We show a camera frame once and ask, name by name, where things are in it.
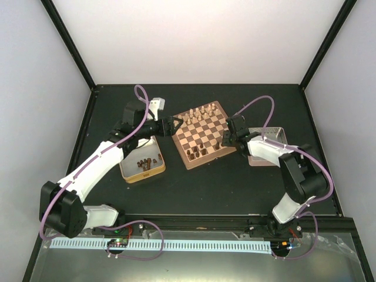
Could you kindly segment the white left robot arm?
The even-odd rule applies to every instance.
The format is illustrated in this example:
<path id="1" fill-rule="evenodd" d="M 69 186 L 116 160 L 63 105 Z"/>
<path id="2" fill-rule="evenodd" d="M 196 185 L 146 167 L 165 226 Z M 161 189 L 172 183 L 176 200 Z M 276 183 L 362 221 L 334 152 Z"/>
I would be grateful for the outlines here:
<path id="1" fill-rule="evenodd" d="M 152 100 L 146 106 L 127 105 L 118 121 L 99 147 L 73 172 L 58 182 L 46 182 L 41 188 L 39 220 L 70 239 L 84 229 L 103 227 L 112 234 L 126 228 L 126 220 L 108 204 L 85 206 L 90 191 L 105 174 L 135 150 L 139 140 L 153 136 L 173 136 L 183 119 L 158 117 L 159 106 Z"/>

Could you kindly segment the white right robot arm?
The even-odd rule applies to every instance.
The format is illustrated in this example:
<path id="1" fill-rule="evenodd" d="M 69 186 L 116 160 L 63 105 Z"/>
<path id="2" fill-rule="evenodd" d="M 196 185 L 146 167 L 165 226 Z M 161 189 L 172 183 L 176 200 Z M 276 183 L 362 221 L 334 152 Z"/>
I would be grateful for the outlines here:
<path id="1" fill-rule="evenodd" d="M 329 191 L 333 183 L 310 145 L 285 145 L 261 132 L 251 132 L 240 115 L 227 118 L 226 123 L 223 146 L 235 147 L 242 155 L 264 159 L 281 170 L 285 193 L 267 218 L 268 232 L 280 237 L 289 223 L 315 198 Z"/>

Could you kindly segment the wooden chess board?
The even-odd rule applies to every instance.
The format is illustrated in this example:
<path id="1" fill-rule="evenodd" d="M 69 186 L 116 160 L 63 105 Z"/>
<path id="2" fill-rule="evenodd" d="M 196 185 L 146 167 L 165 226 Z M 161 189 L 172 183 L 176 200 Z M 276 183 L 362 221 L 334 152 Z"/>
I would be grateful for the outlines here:
<path id="1" fill-rule="evenodd" d="M 216 105 L 215 110 L 211 110 L 212 103 Z M 175 117 L 184 120 L 184 124 L 172 138 L 186 169 L 194 169 L 236 151 L 235 147 L 221 145 L 223 132 L 227 130 L 228 115 L 218 101 L 189 109 Z M 220 145 L 218 150 L 215 149 L 217 143 Z M 205 155 L 202 155 L 203 149 L 206 150 Z M 195 156 L 196 152 L 200 153 L 199 157 Z"/>

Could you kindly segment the gold tin with pieces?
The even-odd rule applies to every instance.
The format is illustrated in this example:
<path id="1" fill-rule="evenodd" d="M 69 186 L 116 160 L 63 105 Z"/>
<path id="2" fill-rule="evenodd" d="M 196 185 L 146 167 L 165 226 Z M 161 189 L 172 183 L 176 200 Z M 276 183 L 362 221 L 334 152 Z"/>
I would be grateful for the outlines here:
<path id="1" fill-rule="evenodd" d="M 140 139 L 135 150 L 120 162 L 120 172 L 127 183 L 135 183 L 166 170 L 164 158 L 159 160 L 161 154 L 159 144 L 155 136 L 150 139 Z"/>

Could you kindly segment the silver patterned metal tray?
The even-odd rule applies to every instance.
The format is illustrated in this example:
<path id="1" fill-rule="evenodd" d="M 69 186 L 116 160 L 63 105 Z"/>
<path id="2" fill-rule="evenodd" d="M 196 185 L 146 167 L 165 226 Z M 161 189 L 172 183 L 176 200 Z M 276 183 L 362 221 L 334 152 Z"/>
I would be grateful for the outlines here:
<path id="1" fill-rule="evenodd" d="M 264 139 L 261 135 L 257 135 L 247 144 L 250 154 L 248 157 L 249 165 L 254 167 L 280 167 L 278 158 L 284 154 L 284 150 L 276 145 L 266 143 L 265 140 L 287 144 L 286 135 L 282 127 L 266 127 L 264 130 Z"/>

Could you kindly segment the light blue slotted strip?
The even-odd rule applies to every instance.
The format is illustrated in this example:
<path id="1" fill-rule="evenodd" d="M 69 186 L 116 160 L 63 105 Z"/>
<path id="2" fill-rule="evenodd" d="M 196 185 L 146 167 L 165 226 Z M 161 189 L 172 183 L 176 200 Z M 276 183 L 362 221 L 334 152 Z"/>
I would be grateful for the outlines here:
<path id="1" fill-rule="evenodd" d="M 260 253 L 271 254 L 268 241 L 228 241 L 228 240 L 161 240 L 55 238 L 49 246 L 51 249 L 77 250 L 118 250 L 118 251 L 193 251 L 193 252 L 226 252 L 226 253 Z"/>

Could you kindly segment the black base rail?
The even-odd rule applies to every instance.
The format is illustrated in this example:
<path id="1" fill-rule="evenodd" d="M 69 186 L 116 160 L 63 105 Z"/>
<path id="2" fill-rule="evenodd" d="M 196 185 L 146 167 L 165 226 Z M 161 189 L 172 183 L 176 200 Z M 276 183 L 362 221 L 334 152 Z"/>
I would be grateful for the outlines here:
<path id="1" fill-rule="evenodd" d="M 278 224 L 268 216 L 136 216 L 120 215 L 113 226 L 106 229 L 95 227 L 95 233 L 124 234 L 124 224 L 130 223 L 134 235 L 142 230 L 153 230 L 149 224 L 154 223 L 163 231 L 240 231 L 252 237 L 301 237 L 303 228 L 298 220 L 286 224 Z"/>

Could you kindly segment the black frame post left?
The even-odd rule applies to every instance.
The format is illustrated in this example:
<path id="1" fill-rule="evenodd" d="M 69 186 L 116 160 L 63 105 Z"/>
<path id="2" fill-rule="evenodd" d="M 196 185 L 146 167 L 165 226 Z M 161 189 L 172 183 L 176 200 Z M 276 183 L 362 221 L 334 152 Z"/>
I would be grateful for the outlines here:
<path id="1" fill-rule="evenodd" d="M 92 76 L 89 73 L 88 68 L 86 67 L 82 56 L 80 55 L 63 19 L 61 18 L 55 4 L 52 0 L 41 0 L 41 4 L 45 8 L 48 16 L 50 17 L 54 27 L 56 28 L 58 34 L 63 40 L 67 50 L 69 51 L 72 59 L 74 60 L 76 66 L 78 67 L 82 77 L 84 78 L 89 89 L 92 90 L 95 88 L 96 83 L 94 82 Z"/>

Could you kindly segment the black frame post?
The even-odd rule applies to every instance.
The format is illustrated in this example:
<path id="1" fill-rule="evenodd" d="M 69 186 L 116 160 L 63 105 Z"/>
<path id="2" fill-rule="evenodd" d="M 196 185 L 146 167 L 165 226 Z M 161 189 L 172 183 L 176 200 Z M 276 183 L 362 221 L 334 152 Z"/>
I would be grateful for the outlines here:
<path id="1" fill-rule="evenodd" d="M 56 28 L 58 34 L 63 40 L 67 50 L 69 51 L 72 59 L 74 60 L 76 66 L 78 67 L 82 77 L 84 78 L 89 89 L 92 90 L 95 88 L 96 83 L 94 82 L 92 76 L 89 73 L 88 68 L 86 67 L 82 56 L 80 55 L 63 19 L 61 18 L 55 4 L 52 0 L 41 0 L 41 4 L 45 8 L 48 16 L 50 17 L 54 27 Z"/>
<path id="2" fill-rule="evenodd" d="M 338 11 L 336 17 L 334 18 L 328 32 L 326 33 L 318 51 L 316 52 L 313 60 L 311 61 L 305 75 L 300 82 L 300 88 L 306 90 L 307 86 L 311 82 L 313 76 L 315 75 L 317 69 L 319 68 L 321 62 L 325 58 L 327 52 L 329 51 L 331 45 L 335 41 L 339 31 L 345 24 L 347 18 L 349 17 L 352 9 L 356 5 L 357 0 L 345 0 Z"/>

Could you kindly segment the black frame post right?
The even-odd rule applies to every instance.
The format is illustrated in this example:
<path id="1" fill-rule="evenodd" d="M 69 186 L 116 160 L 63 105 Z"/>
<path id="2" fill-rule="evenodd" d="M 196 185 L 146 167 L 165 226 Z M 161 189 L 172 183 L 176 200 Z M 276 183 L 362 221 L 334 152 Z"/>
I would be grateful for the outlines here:
<path id="1" fill-rule="evenodd" d="M 306 90 L 307 86 L 311 82 L 313 76 L 315 75 L 317 69 L 319 68 L 321 62 L 325 58 L 327 52 L 329 51 L 331 45 L 335 41 L 339 31 L 345 24 L 347 18 L 349 17 L 352 9 L 356 5 L 357 0 L 345 0 L 338 11 L 336 17 L 334 18 L 328 32 L 326 33 L 318 51 L 316 52 L 313 60 L 311 61 L 305 75 L 300 82 L 300 88 Z"/>

